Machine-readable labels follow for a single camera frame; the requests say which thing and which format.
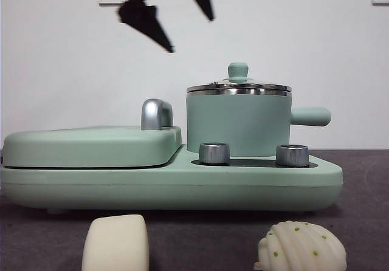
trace white soap bar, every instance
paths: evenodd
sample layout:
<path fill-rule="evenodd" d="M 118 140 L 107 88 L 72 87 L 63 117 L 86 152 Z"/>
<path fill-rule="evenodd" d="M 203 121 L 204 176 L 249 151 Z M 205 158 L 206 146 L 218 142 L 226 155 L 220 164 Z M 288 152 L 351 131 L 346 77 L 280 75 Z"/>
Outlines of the white soap bar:
<path fill-rule="evenodd" d="M 308 222 L 273 225 L 258 246 L 262 271 L 344 271 L 346 250 L 329 230 Z"/>
<path fill-rule="evenodd" d="M 95 219 L 85 240 L 82 271 L 148 271 L 145 220 L 141 215 Z"/>

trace silver knob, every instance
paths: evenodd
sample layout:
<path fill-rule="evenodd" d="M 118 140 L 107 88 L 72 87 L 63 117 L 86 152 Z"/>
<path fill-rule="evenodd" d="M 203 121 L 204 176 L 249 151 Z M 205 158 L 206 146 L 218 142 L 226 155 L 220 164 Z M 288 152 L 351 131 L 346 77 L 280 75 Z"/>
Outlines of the silver knob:
<path fill-rule="evenodd" d="M 226 143 L 207 142 L 200 144 L 199 161 L 202 163 L 229 163 L 230 147 Z"/>
<path fill-rule="evenodd" d="M 283 166 L 308 166 L 308 147 L 305 145 L 278 145 L 275 162 Z"/>

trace white shell-shaped object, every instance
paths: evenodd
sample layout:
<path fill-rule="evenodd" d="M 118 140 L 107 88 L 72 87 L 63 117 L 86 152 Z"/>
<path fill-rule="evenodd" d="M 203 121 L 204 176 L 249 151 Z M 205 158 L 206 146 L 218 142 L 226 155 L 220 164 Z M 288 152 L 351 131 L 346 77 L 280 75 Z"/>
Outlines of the white shell-shaped object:
<path fill-rule="evenodd" d="M 344 271 L 346 250 L 329 230 L 308 222 L 286 221 L 271 227 L 258 245 L 262 271 Z"/>

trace lid knob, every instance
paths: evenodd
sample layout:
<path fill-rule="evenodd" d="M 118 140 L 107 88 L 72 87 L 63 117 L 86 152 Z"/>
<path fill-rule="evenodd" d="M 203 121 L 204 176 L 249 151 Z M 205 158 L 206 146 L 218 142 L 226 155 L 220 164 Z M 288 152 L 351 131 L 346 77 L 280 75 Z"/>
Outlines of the lid knob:
<path fill-rule="evenodd" d="M 247 81 L 249 66 L 247 63 L 231 63 L 228 68 L 228 80 L 234 83 L 243 83 Z"/>

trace pot handle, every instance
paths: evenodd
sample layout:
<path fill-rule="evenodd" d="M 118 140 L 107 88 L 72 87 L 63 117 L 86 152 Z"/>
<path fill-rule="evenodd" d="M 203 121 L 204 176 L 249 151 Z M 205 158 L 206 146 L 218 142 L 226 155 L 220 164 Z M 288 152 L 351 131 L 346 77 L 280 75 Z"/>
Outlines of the pot handle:
<path fill-rule="evenodd" d="M 331 121 L 331 112 L 324 107 L 292 108 L 291 124 L 326 126 Z"/>

